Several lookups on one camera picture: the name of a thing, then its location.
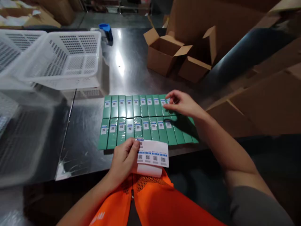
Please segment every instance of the box flap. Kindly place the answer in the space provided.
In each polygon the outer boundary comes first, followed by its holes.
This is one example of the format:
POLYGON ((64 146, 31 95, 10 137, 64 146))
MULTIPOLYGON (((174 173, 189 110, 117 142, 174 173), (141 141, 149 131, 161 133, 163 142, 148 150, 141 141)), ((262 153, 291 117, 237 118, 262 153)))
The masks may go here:
POLYGON ((153 44, 158 38, 159 35, 156 32, 155 28, 150 29, 148 32, 145 32, 144 34, 144 38, 146 43, 150 46, 151 44, 153 44))
POLYGON ((176 40, 174 37, 172 37, 172 36, 170 36, 170 35, 165 35, 165 36, 162 36, 162 37, 160 37, 160 38, 162 38, 162 39, 164 39, 164 40, 166 40, 166 41, 169 41, 169 42, 171 42, 171 43, 173 43, 173 44, 176 44, 177 46, 183 46, 183 45, 184 45, 184 43, 182 43, 182 42, 176 40))
POLYGON ((182 46, 173 56, 182 56, 182 55, 186 55, 188 53, 188 51, 191 49, 191 46, 182 46))
POLYGON ((197 64, 197 65, 199 65, 201 67, 207 68, 208 70, 211 70, 211 66, 210 65, 208 65, 208 64, 206 64, 206 63, 204 63, 202 61, 199 61, 199 60, 197 60, 197 59, 195 59, 193 57, 187 56, 187 60, 189 60, 190 62, 195 63, 195 64, 197 64))

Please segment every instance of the plastic crate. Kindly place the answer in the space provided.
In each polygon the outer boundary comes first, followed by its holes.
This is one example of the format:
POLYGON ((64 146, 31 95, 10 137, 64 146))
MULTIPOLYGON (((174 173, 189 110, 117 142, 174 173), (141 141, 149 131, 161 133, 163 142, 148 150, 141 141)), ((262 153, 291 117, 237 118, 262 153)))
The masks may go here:
POLYGON ((36 48, 47 32, 0 30, 0 89, 33 89, 31 82, 18 80, 36 48))
POLYGON ((57 90, 99 87, 100 41, 98 31, 49 33, 20 79, 57 90))

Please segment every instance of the brown cardboard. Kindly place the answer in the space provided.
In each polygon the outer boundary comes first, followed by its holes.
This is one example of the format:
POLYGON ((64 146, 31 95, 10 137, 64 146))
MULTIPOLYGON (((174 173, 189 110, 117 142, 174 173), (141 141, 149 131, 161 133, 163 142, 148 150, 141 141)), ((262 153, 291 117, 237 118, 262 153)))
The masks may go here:
POLYGON ((216 27, 213 26, 205 32, 202 40, 189 50, 178 75, 197 83, 211 70, 216 54, 216 27))
POLYGON ((250 137, 262 134, 229 100, 207 110, 207 112, 232 137, 250 137))
POLYGON ((155 72, 167 76, 176 58, 188 53, 192 46, 184 46, 170 35, 159 37, 154 28, 144 33, 148 47, 147 67, 155 72))
POLYGON ((300 79, 282 71, 230 100, 266 135, 301 133, 300 79))

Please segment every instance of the green box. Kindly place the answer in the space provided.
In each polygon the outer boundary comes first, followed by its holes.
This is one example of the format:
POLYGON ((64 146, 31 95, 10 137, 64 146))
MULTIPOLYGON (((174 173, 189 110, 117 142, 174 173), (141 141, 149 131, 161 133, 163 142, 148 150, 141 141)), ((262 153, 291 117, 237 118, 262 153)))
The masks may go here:
POLYGON ((143 137, 143 132, 142 132, 142 121, 141 117, 135 117, 134 118, 134 131, 135 131, 135 138, 140 138, 143 137))
POLYGON ((145 140, 151 140, 151 130, 149 118, 142 118, 143 124, 143 138, 145 140))
POLYGON ((192 134, 191 134, 191 138, 193 143, 199 143, 199 137, 198 137, 198 132, 197 129, 195 127, 195 123, 192 117, 187 117, 188 119, 188 124, 191 128, 192 134))
POLYGON ((156 117, 150 117, 150 135, 151 140, 160 141, 156 117))
POLYGON ((155 117, 156 111, 154 106, 154 100, 152 95, 146 95, 147 111, 149 117, 155 117))
POLYGON ((118 96, 112 96, 111 118, 118 118, 118 96))
POLYGON ((97 150, 107 149, 110 119, 102 119, 97 150))
POLYGON ((109 138, 108 138, 108 147, 107 149, 114 149, 117 144, 117 134, 118 134, 118 118, 110 119, 110 128, 109 128, 109 138))
POLYGON ((172 123, 173 123, 173 130, 175 132, 177 144, 184 144, 185 140, 184 140, 184 137, 183 137, 183 133, 179 129, 179 127, 181 126, 180 119, 178 120, 178 116, 177 115, 171 116, 171 119, 172 119, 172 123))
POLYGON ((172 118, 170 116, 164 117, 165 129, 166 129, 169 145, 176 145, 177 140, 176 140, 175 131, 173 130, 171 120, 172 118))
POLYGON ((139 103, 139 96, 133 96, 133 110, 134 110, 134 117, 141 117, 141 110, 140 110, 140 103, 139 103))
POLYGON ((119 96, 119 118, 125 118, 126 117, 126 101, 125 101, 125 96, 120 95, 119 96))
POLYGON ((126 96, 125 100, 126 100, 126 118, 134 118, 133 97, 126 96))
POLYGON ((118 119, 118 134, 117 134, 117 145, 121 145, 125 142, 126 137, 126 119, 118 119))
POLYGON ((157 125, 158 125, 160 141, 167 143, 169 145, 166 129, 164 126, 164 118, 162 116, 157 117, 157 125))
POLYGON ((126 139, 134 137, 134 119, 126 119, 126 139))
POLYGON ((165 97, 166 95, 159 95, 159 100, 160 100, 160 104, 161 104, 161 108, 162 108, 162 113, 163 113, 163 116, 170 116, 169 114, 169 110, 166 110, 163 105, 166 104, 166 100, 165 100, 165 97))
POLYGON ((111 99, 112 99, 112 96, 105 96, 104 97, 103 118, 110 118, 111 117, 111 99))
POLYGON ((153 102, 155 107, 156 116, 163 116, 159 95, 153 95, 153 102))
POLYGON ((148 110, 145 95, 139 95, 141 117, 148 117, 148 110))

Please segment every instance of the cardboard box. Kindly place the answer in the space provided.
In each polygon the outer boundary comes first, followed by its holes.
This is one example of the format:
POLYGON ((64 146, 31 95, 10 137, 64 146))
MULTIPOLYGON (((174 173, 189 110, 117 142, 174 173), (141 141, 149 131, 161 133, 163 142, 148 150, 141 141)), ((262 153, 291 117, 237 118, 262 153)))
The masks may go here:
POLYGON ((133 96, 133 112, 134 117, 141 117, 139 95, 133 96))
POLYGON ((144 38, 149 46, 147 67, 163 76, 167 76, 177 56, 187 54, 191 48, 170 35, 159 37, 154 28, 144 33, 144 38))
POLYGON ((151 128, 149 118, 142 118, 143 123, 143 138, 145 140, 151 140, 151 128))
POLYGON ((151 140, 160 141, 158 126, 157 126, 157 119, 156 117, 150 117, 150 135, 151 140))
POLYGON ((126 118, 134 118, 133 97, 126 96, 126 118))
POLYGON ((134 137, 134 119, 126 119, 126 139, 134 137))
POLYGON ((111 100, 112 100, 112 96, 105 96, 104 97, 103 118, 110 118, 111 117, 111 100))
POLYGON ((269 76, 230 101, 266 135, 301 133, 301 76, 269 76))
POLYGON ((158 116, 163 116, 161 103, 160 103, 160 100, 159 100, 159 95, 153 95, 153 102, 154 102, 156 116, 157 117, 158 116))
POLYGON ((170 116, 164 117, 165 129, 166 129, 169 145, 176 145, 177 139, 175 136, 175 132, 173 130, 173 125, 171 123, 171 120, 172 118, 170 116))
POLYGON ((146 95, 147 111, 149 117, 156 116, 155 104, 152 95, 146 95))
POLYGON ((116 147, 117 134, 118 134, 118 118, 111 118, 107 149, 114 149, 116 147))
POLYGON ((97 150, 106 150, 107 149, 109 123, 110 123, 109 118, 102 119, 97 150))
POLYGON ((118 134, 117 134, 117 145, 121 145, 125 142, 126 138, 126 119, 118 118, 118 134))
POLYGON ((148 117, 148 109, 146 104, 146 97, 145 95, 139 95, 140 99, 140 111, 141 111, 141 117, 148 117))
POLYGON ((211 70, 216 54, 216 27, 213 26, 189 50, 178 75, 193 83, 197 83, 211 70))
POLYGON ((134 130, 135 130, 134 137, 135 138, 143 137, 141 117, 135 117, 134 118, 134 125, 135 125, 135 128, 134 128, 134 130))
POLYGON ((168 143, 168 137, 166 133, 166 128, 164 126, 164 118, 162 116, 157 117, 157 125, 158 125, 158 132, 159 132, 159 138, 161 142, 168 143))
POLYGON ((126 117, 126 102, 125 102, 125 96, 124 95, 119 96, 118 117, 119 118, 125 118, 126 117))
POLYGON ((112 96, 111 101, 111 118, 118 118, 118 96, 112 96))

